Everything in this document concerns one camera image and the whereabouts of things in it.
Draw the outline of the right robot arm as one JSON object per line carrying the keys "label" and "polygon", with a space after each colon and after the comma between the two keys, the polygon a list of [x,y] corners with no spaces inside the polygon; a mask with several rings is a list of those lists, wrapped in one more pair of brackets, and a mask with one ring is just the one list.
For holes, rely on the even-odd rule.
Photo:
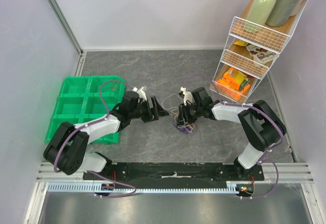
{"label": "right robot arm", "polygon": [[265,152],[281,143],[287,133],[283,122],[263,100],[252,104],[213,101],[204,87],[191,92],[181,87],[179,95],[183,98],[176,121],[179,127],[199,117],[241,124],[249,143],[234,160],[233,174],[239,180],[249,177]]}

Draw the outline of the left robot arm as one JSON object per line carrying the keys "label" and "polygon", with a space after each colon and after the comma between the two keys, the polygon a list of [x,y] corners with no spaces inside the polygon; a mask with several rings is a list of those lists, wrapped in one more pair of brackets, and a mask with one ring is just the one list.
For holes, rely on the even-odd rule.
{"label": "left robot arm", "polygon": [[120,132],[131,120],[144,123],[166,117],[169,112],[151,96],[152,107],[141,91],[127,91],[120,103],[102,117],[85,123],[62,123],[48,143],[43,158],[53,164],[55,172],[72,175],[77,171],[92,171],[101,180],[108,179],[112,168],[109,159],[100,153],[87,153],[87,146],[99,138]]}

